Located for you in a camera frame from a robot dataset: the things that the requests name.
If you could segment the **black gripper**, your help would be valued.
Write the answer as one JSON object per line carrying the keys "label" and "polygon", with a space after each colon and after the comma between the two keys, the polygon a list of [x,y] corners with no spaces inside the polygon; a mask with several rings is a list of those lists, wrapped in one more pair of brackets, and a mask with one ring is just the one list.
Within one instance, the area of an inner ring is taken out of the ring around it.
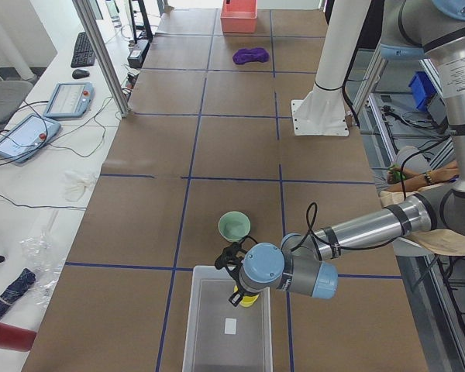
{"label": "black gripper", "polygon": [[237,289],[229,297],[228,301],[233,306],[238,306],[245,298],[257,298],[258,290],[242,282],[240,278],[236,279]]}

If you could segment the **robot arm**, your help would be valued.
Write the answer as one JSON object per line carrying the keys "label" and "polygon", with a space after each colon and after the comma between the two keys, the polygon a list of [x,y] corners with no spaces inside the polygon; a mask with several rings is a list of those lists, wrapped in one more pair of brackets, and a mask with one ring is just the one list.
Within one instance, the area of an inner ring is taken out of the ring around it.
{"label": "robot arm", "polygon": [[447,228],[465,236],[465,1],[387,1],[381,33],[386,59],[432,61],[439,73],[460,175],[456,181],[408,196],[403,202],[305,235],[286,235],[280,246],[225,248],[215,261],[236,282],[230,301],[276,288],[331,298],[338,274],[331,261],[344,250],[369,250],[414,231]]}

